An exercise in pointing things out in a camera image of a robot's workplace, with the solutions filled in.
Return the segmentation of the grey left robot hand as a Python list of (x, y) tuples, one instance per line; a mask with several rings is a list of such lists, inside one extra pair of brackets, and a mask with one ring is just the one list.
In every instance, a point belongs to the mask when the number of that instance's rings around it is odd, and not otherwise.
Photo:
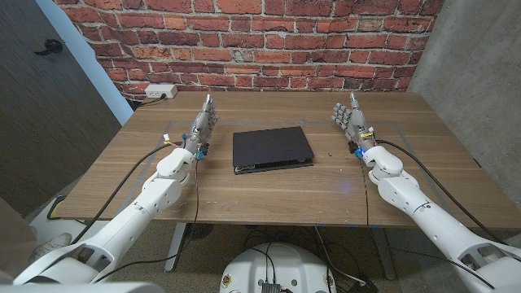
[(210, 94), (207, 94), (202, 110), (195, 118), (186, 136), (184, 148), (195, 154), (202, 145), (209, 143), (217, 121), (215, 105)]

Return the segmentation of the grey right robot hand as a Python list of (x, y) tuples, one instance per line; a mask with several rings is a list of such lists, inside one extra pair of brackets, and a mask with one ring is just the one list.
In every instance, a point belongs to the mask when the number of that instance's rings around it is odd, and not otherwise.
[(345, 132), (350, 153), (361, 158), (376, 146), (374, 130), (366, 123), (354, 92), (349, 94), (349, 101), (350, 107), (337, 103), (331, 119)]

